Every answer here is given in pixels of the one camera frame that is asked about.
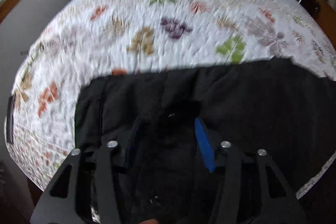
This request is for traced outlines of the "black pants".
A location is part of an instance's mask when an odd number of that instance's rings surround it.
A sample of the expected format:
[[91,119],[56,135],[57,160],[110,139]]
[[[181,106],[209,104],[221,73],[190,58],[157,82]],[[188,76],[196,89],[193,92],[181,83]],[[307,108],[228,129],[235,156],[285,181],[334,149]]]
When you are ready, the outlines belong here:
[[244,151],[266,150],[297,199],[296,223],[335,223],[335,82],[289,59],[100,77],[76,122],[141,124],[142,222],[210,223],[219,179],[202,161],[195,119]]

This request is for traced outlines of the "floral white quilt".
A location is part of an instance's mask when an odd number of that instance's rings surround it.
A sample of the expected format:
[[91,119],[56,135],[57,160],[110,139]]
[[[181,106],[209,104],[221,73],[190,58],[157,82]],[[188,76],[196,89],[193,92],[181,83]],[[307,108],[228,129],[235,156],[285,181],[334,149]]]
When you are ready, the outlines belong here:
[[283,1],[76,1],[50,21],[15,76],[7,149],[44,190],[75,146],[75,105],[92,79],[275,56],[335,78],[327,36]]

